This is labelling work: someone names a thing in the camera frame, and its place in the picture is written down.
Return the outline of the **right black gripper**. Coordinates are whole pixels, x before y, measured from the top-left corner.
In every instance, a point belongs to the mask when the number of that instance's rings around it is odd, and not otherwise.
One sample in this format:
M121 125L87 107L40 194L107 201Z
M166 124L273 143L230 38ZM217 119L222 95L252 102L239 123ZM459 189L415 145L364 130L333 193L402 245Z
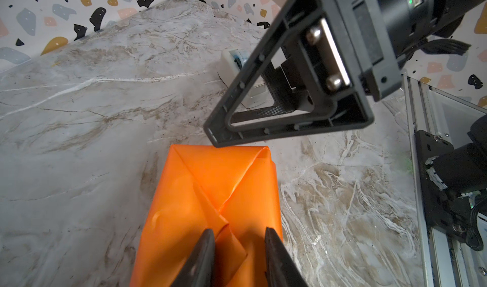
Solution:
M469 45L447 36L485 0L318 0L341 89L380 100L399 89L399 71L421 50L463 55Z

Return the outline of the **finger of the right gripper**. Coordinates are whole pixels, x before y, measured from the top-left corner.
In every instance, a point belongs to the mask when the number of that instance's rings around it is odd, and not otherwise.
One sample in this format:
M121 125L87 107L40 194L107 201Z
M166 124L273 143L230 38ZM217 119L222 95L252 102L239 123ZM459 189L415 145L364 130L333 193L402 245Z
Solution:
M236 112L258 77L262 77L273 104ZM230 123L314 123L316 122L316 71L306 56L290 56L275 67L270 58L249 59L237 86L231 89Z
M215 147L365 128L374 115L339 0L288 0L204 123Z

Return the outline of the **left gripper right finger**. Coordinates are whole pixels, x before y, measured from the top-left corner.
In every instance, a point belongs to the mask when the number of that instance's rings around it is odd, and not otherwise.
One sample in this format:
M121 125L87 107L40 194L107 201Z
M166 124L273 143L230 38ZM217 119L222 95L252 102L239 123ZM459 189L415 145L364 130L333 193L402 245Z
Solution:
M268 286L308 286L279 235L271 227L266 228L265 251Z

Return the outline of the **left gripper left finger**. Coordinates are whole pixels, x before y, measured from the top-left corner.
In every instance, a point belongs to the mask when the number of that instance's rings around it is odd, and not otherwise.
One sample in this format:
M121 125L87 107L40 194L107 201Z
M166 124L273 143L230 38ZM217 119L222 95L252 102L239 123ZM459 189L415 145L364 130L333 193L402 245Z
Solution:
M214 286L215 253L216 242L213 230L206 229L172 282L171 287Z

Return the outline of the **white tape dispenser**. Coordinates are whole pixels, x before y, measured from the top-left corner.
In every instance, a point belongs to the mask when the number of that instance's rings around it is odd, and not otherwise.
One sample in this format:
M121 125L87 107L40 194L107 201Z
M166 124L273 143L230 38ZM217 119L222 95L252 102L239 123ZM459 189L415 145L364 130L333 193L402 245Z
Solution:
M221 52L218 65L218 76L228 87L240 79L244 65L250 58L250 52L246 49L229 48ZM262 77L258 77L252 84L250 91L243 97L241 105L246 109L257 109L265 104L270 97L270 92Z

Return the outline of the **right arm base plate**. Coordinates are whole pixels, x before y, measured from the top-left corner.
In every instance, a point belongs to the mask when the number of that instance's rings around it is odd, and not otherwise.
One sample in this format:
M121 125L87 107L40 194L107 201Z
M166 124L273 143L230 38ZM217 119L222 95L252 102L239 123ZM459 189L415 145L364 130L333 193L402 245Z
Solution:
M455 191L441 190L429 178L426 168L428 159L452 152L453 145L442 139L437 141L432 134L419 130L415 133L415 147L427 226L463 242L469 227L469 199Z

